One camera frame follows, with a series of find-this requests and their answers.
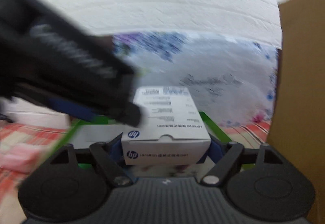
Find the white HP box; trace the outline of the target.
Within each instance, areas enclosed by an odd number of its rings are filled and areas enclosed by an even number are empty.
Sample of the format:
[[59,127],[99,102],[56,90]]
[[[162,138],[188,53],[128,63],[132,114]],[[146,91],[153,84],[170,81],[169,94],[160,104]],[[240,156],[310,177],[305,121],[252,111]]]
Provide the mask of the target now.
[[157,128],[161,135],[193,137],[199,130],[182,132],[188,126],[203,126],[199,111],[186,87],[140,87],[137,89],[133,102],[142,112],[141,123],[138,127],[141,132],[153,133]]

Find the floral pillow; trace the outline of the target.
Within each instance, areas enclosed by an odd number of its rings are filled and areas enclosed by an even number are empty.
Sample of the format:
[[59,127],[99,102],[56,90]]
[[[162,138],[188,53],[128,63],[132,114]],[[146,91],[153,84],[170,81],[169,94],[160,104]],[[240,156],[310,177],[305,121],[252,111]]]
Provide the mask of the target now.
[[272,118],[275,46],[193,32],[116,34],[113,44],[114,54],[137,69],[138,85],[187,87],[198,110],[220,126]]

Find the plaid bed blanket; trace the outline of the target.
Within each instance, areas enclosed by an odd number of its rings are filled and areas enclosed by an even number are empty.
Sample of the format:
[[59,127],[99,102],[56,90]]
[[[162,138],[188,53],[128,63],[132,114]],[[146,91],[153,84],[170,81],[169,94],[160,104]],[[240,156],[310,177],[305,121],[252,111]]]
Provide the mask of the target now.
[[[231,140],[255,149],[266,141],[270,125],[269,121],[263,121],[223,127],[222,131]],[[121,131],[120,125],[78,124],[71,129],[72,138],[68,142],[75,148],[88,147],[94,142],[109,141]],[[62,130],[11,123],[1,128],[1,154],[15,152],[22,144],[36,145],[41,150],[37,163],[41,164],[59,141],[67,137],[68,134]],[[200,179],[213,165],[211,159],[206,159],[202,164],[191,166],[133,166],[128,172],[137,177],[195,176]],[[18,202],[18,185],[26,176],[25,173],[1,168],[1,223],[22,223],[25,220]]]

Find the brown cardboard box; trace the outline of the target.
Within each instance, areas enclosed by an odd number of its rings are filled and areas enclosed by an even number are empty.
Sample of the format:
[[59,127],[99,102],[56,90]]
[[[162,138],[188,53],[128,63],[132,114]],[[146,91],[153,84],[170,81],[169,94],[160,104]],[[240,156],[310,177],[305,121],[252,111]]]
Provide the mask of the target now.
[[324,0],[279,4],[282,54],[267,141],[314,185],[308,215],[324,223]]

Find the green cardboard box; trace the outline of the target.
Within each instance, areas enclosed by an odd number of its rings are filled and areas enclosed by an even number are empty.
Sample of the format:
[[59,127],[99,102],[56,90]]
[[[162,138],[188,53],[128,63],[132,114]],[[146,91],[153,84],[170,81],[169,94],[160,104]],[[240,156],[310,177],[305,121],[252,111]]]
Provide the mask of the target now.
[[[181,130],[186,133],[197,128],[199,132],[193,137],[158,136],[161,127],[153,133],[144,133],[139,128],[119,125],[102,117],[94,122],[78,121],[57,143],[49,147],[45,156],[50,157],[66,144],[73,144],[75,149],[87,149],[94,143],[107,142],[112,143],[110,155],[114,161],[124,161],[132,166],[202,164],[206,158],[216,163],[225,151],[221,144],[212,140],[218,139],[227,144],[234,141],[239,133],[232,128],[227,135],[205,112],[199,114],[203,126],[188,126]],[[207,138],[208,132],[212,133],[212,139]]]

